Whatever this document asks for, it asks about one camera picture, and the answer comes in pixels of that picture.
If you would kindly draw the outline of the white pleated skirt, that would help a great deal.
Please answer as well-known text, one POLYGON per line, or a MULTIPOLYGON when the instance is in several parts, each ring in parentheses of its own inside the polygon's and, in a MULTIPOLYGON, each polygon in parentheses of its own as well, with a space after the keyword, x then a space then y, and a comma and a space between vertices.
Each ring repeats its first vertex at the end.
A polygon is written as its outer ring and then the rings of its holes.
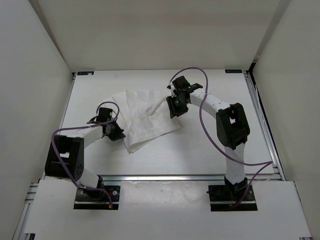
POLYGON ((154 139, 181 128, 176 120, 170 118, 167 96, 167 92, 152 88, 127 89, 112 96, 120 109, 117 123, 124 129, 124 145, 130 154, 154 139))

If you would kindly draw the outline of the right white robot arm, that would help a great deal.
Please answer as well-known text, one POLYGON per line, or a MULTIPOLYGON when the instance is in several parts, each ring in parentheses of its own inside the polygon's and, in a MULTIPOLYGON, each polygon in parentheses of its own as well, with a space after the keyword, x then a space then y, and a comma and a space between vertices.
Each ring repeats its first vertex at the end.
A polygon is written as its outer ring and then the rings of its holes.
POLYGON ((214 117, 217 138, 224 146, 226 157, 224 193, 230 200, 238 199, 248 185, 244 150, 250 127, 243 106, 226 103, 206 93, 202 85, 190 84, 184 76, 176 78, 167 88, 171 91, 166 98, 171 118, 187 113, 188 104, 198 106, 200 114, 205 111, 214 117))

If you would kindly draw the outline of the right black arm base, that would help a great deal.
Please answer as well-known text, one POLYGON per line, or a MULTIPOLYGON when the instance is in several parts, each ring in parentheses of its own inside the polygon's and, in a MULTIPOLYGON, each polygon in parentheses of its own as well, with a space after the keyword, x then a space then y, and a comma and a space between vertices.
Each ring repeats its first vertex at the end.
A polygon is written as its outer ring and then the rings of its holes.
POLYGON ((211 212, 247 212, 257 211, 257 203, 253 186, 251 185, 242 199, 241 203, 233 207, 244 195, 246 188, 232 195, 226 185, 209 185, 207 193, 209 194, 211 212))

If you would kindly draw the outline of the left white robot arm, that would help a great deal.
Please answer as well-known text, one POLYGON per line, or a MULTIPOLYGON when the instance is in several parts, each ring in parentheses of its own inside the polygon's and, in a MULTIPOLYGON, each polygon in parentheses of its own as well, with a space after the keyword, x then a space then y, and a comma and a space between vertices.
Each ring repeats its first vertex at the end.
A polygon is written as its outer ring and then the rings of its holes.
POLYGON ((55 135, 54 144, 48 151, 45 174, 50 177, 74 180, 93 200, 100 200, 105 194, 102 178, 85 168, 85 148, 93 142, 108 137, 115 142, 125 138, 124 130, 113 119, 114 111, 101 107, 97 116, 88 123, 96 127, 78 129, 72 134, 55 135))

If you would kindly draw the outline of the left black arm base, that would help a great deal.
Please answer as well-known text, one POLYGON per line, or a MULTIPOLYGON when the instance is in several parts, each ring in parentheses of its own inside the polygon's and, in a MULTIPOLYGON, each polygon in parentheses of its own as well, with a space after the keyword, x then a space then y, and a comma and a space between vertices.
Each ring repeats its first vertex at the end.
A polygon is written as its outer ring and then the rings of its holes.
POLYGON ((111 185, 104 183, 103 186, 111 198, 112 205, 104 191, 80 188, 76 191, 73 208, 75 210, 118 210, 121 186, 113 183, 111 185))

